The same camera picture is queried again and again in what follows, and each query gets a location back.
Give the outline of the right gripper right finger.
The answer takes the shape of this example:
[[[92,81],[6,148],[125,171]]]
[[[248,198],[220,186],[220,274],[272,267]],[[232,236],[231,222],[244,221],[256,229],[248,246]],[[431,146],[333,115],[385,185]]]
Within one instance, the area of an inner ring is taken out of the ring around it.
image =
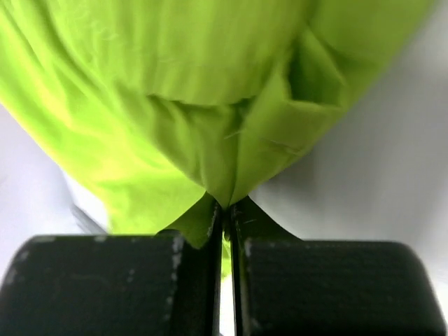
[[[252,199],[230,208],[237,335],[445,335],[418,255],[396,241],[302,240]]]

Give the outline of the lime green shorts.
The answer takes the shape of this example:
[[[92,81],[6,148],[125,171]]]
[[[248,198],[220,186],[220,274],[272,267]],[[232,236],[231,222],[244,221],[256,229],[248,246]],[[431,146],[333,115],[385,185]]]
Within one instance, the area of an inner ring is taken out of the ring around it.
[[[99,198],[155,234],[301,157],[433,1],[2,1],[1,103]]]

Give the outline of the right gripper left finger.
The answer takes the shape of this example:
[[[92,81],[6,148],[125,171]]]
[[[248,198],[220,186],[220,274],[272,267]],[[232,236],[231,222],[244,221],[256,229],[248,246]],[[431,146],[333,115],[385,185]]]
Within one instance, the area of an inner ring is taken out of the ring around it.
[[[222,210],[154,235],[38,235],[1,284],[2,335],[217,335]]]

